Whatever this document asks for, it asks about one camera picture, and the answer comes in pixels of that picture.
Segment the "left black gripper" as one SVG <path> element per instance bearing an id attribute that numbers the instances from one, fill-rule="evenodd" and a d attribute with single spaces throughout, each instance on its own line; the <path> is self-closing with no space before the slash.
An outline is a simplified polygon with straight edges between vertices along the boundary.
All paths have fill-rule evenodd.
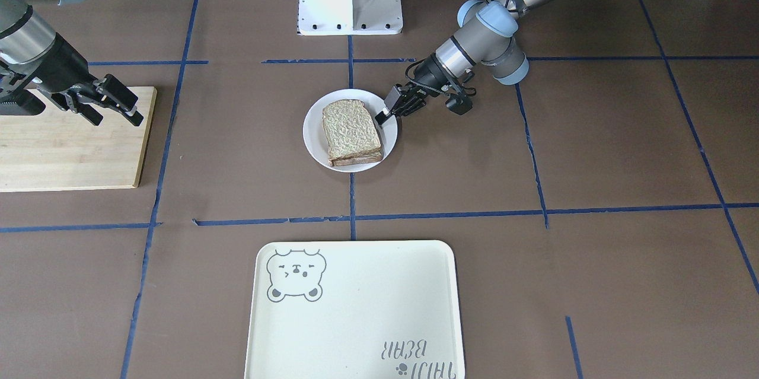
<path id="1" fill-rule="evenodd" d="M 406 89 L 402 85 L 393 85 L 383 101 L 384 106 L 375 115 L 375 122 L 380 127 L 390 117 L 404 117 L 423 108 L 428 96 L 445 94 L 469 101 L 467 88 L 459 77 L 448 71 L 434 54 L 407 66 L 406 79 Z"/>

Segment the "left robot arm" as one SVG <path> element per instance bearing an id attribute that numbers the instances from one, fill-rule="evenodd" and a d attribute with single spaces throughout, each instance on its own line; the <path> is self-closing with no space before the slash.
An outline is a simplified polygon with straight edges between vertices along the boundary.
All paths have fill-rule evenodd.
<path id="1" fill-rule="evenodd" d="M 515 34 L 518 20 L 552 0 L 469 0 L 458 10 L 458 30 L 425 60 L 412 63 L 406 84 L 391 87 L 375 119 L 384 125 L 393 117 L 415 113 L 429 97 L 445 96 L 445 106 L 462 115 L 472 109 L 477 91 L 467 87 L 475 66 L 485 66 L 502 85 L 521 82 L 529 61 Z"/>

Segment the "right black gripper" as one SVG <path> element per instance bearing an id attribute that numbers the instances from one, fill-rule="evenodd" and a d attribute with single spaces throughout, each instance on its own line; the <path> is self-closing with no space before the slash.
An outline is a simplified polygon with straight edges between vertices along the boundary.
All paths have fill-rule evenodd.
<path id="1" fill-rule="evenodd" d="M 81 115 L 93 126 L 103 120 L 103 115 L 92 106 L 98 101 L 102 108 L 121 114 L 135 127 L 143 122 L 143 115 L 136 109 L 138 96 L 114 75 L 98 79 L 95 93 L 95 77 L 89 72 L 87 61 L 60 34 L 55 35 L 41 57 L 17 65 L 17 72 L 39 79 L 41 91 L 55 105 Z"/>

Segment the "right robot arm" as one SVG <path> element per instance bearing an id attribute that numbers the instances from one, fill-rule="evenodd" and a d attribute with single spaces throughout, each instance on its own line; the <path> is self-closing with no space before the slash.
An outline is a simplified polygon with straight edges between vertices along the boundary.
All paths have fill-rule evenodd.
<path id="1" fill-rule="evenodd" d="M 42 113 L 43 101 L 28 90 L 34 84 L 58 109 L 100 125 L 98 108 L 121 114 L 138 127 L 143 115 L 138 96 L 108 74 L 92 76 L 87 60 L 34 9 L 34 4 L 78 4 L 84 0 L 1 0 L 2 98 L 4 116 Z"/>

